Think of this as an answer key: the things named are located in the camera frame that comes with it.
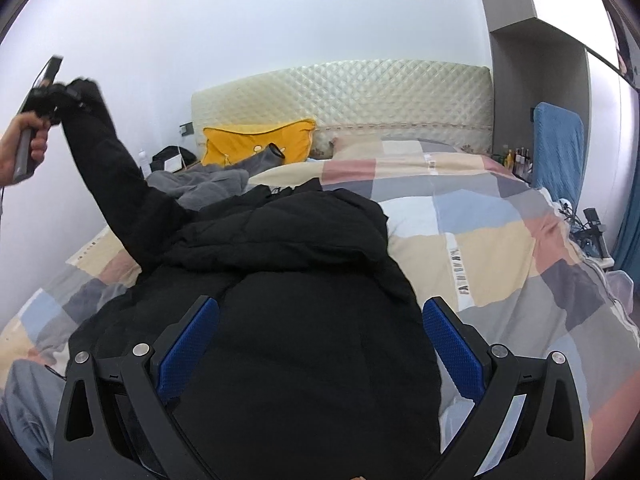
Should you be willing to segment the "person's left hand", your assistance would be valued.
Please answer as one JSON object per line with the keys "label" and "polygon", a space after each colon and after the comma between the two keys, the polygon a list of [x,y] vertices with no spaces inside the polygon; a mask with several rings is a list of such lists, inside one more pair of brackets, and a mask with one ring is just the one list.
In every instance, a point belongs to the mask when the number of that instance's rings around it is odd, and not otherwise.
{"label": "person's left hand", "polygon": [[1,138],[0,143],[0,186],[14,183],[14,167],[18,144],[24,130],[32,128],[36,135],[30,142],[30,156],[39,166],[44,161],[44,155],[48,149],[48,136],[51,124],[47,119],[38,117],[34,112],[16,115]]}

